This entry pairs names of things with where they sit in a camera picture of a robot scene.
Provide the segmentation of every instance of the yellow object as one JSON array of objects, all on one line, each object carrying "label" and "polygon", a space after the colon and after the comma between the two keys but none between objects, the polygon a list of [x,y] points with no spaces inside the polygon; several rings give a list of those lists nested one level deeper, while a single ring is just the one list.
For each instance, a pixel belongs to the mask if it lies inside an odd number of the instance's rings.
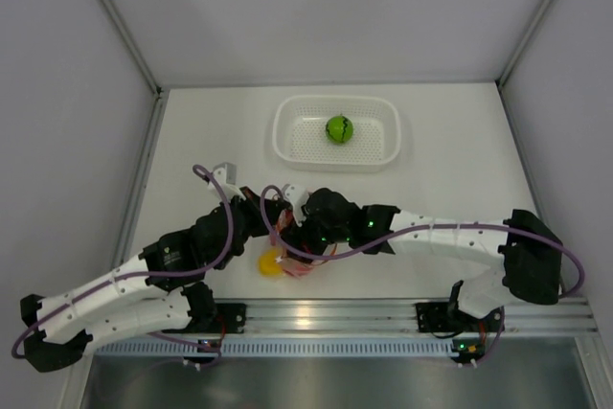
[{"label": "yellow object", "polygon": [[264,277],[281,277],[283,270],[277,262],[277,258],[281,256],[280,248],[270,248],[263,253],[258,259],[258,269]]}]

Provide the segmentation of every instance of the white wall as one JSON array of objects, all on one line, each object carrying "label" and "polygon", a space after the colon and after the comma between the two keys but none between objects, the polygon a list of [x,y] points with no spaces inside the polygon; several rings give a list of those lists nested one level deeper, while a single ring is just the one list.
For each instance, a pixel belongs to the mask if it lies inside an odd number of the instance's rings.
[{"label": "white wall", "polygon": [[115,0],[162,84],[494,80],[539,0]]},{"label": "white wall", "polygon": [[100,274],[152,96],[96,0],[0,0],[0,395],[52,408],[64,372],[10,357],[19,299]]},{"label": "white wall", "polygon": [[507,85],[545,216],[584,261],[613,356],[613,0],[559,0]]}]

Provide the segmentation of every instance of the white tabletop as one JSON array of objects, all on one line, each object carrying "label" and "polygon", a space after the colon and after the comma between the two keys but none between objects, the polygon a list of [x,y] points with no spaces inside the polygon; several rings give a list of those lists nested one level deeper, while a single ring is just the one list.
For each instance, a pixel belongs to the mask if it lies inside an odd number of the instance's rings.
[{"label": "white tabletop", "polygon": [[[375,96],[401,118],[397,160],[377,173],[292,170],[272,149],[279,104],[294,95]],[[329,187],[359,205],[391,204],[427,216],[488,220],[534,210],[505,113],[493,83],[303,86],[171,90],[137,222],[132,253],[163,234],[190,227],[218,200],[192,173],[200,163],[238,166],[237,184],[260,193],[267,184]],[[307,277],[271,280],[256,239],[206,283],[220,298],[436,298],[477,264],[419,254],[358,255],[318,267]]]}]

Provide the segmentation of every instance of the green ball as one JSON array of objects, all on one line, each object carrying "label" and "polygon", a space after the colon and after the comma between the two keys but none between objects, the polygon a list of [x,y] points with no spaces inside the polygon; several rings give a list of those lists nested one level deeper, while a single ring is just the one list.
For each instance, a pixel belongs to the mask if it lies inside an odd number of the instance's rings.
[{"label": "green ball", "polygon": [[326,123],[326,135],[335,144],[344,144],[353,136],[352,121],[343,115],[332,117]]}]

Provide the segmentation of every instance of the white plastic basket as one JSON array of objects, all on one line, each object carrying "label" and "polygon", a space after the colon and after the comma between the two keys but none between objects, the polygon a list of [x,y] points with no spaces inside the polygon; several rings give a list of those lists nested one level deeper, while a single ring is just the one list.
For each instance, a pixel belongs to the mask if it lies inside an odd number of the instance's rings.
[{"label": "white plastic basket", "polygon": [[[326,136],[326,122],[344,115],[353,136],[336,145]],[[277,109],[273,149],[295,170],[374,172],[400,151],[396,108],[381,98],[363,96],[294,96]]]}]

